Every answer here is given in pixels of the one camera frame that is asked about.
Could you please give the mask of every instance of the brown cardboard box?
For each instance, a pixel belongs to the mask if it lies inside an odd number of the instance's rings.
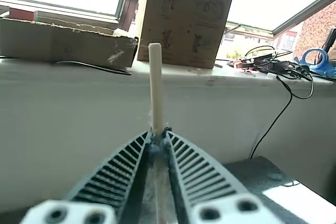
[[[0,18],[0,55],[8,57],[122,68],[132,66],[136,43],[126,36]]]
[[[139,0],[138,60],[160,42],[163,63],[213,68],[232,0]]]

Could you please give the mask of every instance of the black cable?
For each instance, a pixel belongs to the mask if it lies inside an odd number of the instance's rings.
[[[108,73],[122,74],[124,76],[131,76],[132,75],[130,72],[128,72],[126,70],[113,69],[113,68],[108,68],[108,67],[99,67],[99,66],[96,66],[96,65],[86,64],[86,63],[80,62],[80,61],[62,60],[62,61],[57,61],[56,63],[77,64],[77,65],[81,65],[81,66],[90,67],[90,68],[98,69],[98,70],[101,70],[101,71],[105,71],[105,72],[108,72]]]
[[[300,182],[297,182],[296,184],[294,184],[294,181],[292,181],[292,184],[291,185],[281,185],[281,186],[284,186],[284,187],[292,187],[292,186],[297,186],[297,185],[301,185]]]
[[[274,126],[274,124],[277,122],[277,120],[279,119],[279,117],[284,113],[284,111],[286,110],[286,108],[289,106],[289,104],[292,102],[293,97],[296,97],[298,99],[301,100],[305,100],[310,98],[313,95],[313,91],[314,91],[314,80],[313,77],[311,76],[311,74],[309,74],[310,78],[311,78],[311,90],[310,93],[307,97],[299,97],[298,95],[293,94],[291,88],[288,86],[287,83],[285,83],[284,81],[282,81],[279,77],[279,75],[277,75],[277,80],[281,82],[281,84],[287,89],[287,91],[290,94],[290,98],[289,101],[287,102],[286,106],[281,110],[281,112],[277,115],[277,117],[274,119],[274,121],[271,123],[270,127],[267,129],[267,131],[262,135],[261,139],[258,141],[258,143],[256,144],[256,146],[252,149],[251,151],[251,155],[250,155],[250,159],[253,158],[254,153],[256,152],[259,144],[263,141],[263,139],[265,138],[265,136],[268,134],[268,132],[271,130],[271,128]]]
[[[278,76],[277,79],[282,83],[282,85],[287,89],[288,85],[283,82]],[[286,110],[286,108],[289,106],[289,104],[292,102],[293,100],[293,94],[291,92],[290,93],[290,97],[289,100],[286,104],[286,106],[281,110],[281,112],[277,115],[277,117],[274,119],[274,121],[272,122],[271,126],[267,129],[267,131],[262,135],[261,139],[258,141],[258,143],[256,144],[256,146],[253,148],[251,155],[250,155],[250,159],[253,158],[254,153],[256,152],[259,144],[263,141],[263,139],[265,138],[265,136],[268,134],[268,132],[271,130],[271,128],[273,127],[273,125],[277,122],[277,120],[279,119],[279,117],[284,113],[284,111]]]

